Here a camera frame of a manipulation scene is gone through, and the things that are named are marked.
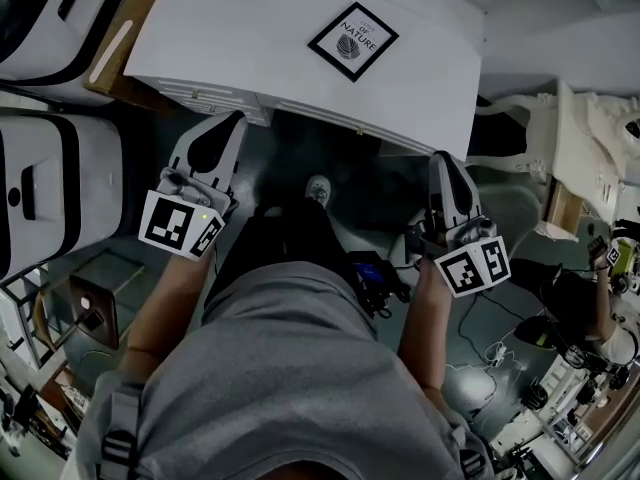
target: person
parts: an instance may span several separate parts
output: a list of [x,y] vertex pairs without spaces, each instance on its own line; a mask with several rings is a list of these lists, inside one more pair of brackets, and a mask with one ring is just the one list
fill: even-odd
[[606,254],[593,261],[593,282],[561,266],[511,260],[510,281],[533,293],[560,322],[562,339],[592,348],[606,360],[628,365],[639,353],[640,314],[609,293]]
[[81,478],[494,478],[441,392],[443,278],[422,260],[398,355],[378,343],[325,211],[330,192],[313,177],[303,201],[248,220],[186,337],[211,256],[170,260],[119,369],[96,384]]

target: floor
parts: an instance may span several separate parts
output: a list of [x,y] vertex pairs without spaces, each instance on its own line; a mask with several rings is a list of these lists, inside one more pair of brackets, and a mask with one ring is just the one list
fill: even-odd
[[[146,112],[114,107],[107,115],[116,123],[127,123],[129,140],[137,141],[146,153],[147,167],[157,174],[166,165],[179,136],[202,119],[186,110],[176,116],[161,118]],[[131,125],[135,123],[132,134]],[[334,229],[346,250],[375,250],[386,257],[399,234],[367,230],[373,223],[384,223],[394,229],[409,221],[421,208],[427,186],[427,159],[419,157],[379,158],[377,142],[354,136],[342,128],[287,113],[276,113],[272,128],[250,127],[239,157],[239,168],[232,181],[235,197],[240,202],[230,224],[218,240],[218,264],[224,262],[246,219],[260,202],[283,202],[304,191],[307,178],[323,174],[333,184],[329,212]],[[504,176],[483,169],[474,169],[482,194],[485,212],[496,220],[509,249],[517,242],[516,256],[545,263],[559,263],[568,268],[587,265],[584,241],[554,243],[535,234],[523,238],[536,219],[535,187],[526,187],[528,177]],[[514,189],[525,186],[526,189]],[[69,255],[55,264],[56,272],[77,265],[83,258],[109,247],[116,253],[146,265],[145,272],[118,297],[120,331],[130,323],[144,298],[168,260],[163,251],[147,247],[135,237],[110,239],[92,248]],[[106,287],[117,286],[135,266],[118,258],[106,258],[84,273]],[[506,282],[487,294],[511,311],[528,317],[540,311],[539,303],[530,294]],[[519,393],[536,377],[541,377],[555,357],[512,336],[505,344],[514,352],[498,369],[489,373],[465,367],[478,365],[468,336],[480,353],[500,340],[518,320],[498,305],[478,298],[469,311],[473,297],[457,299],[449,326],[448,361],[456,369],[447,369],[444,394],[450,405],[460,411],[488,440],[517,412]],[[391,348],[397,347],[406,316],[407,305],[392,300],[393,317],[380,320],[379,339]],[[97,376],[113,368],[118,355],[96,346],[82,333],[75,333],[67,344],[72,368],[79,370],[79,383],[90,389]],[[511,359],[516,359],[522,370]]]

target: white table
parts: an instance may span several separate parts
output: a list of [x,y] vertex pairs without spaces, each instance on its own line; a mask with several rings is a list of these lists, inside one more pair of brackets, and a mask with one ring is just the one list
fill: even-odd
[[[400,37],[353,83],[307,43],[356,1]],[[282,109],[464,159],[482,20],[462,0],[157,0],[125,74],[198,112]]]

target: shoe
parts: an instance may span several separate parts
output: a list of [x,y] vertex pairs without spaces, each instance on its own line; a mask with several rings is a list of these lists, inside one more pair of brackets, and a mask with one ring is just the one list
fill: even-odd
[[304,197],[310,197],[326,208],[329,197],[331,197],[331,182],[324,176],[311,176],[307,182]]

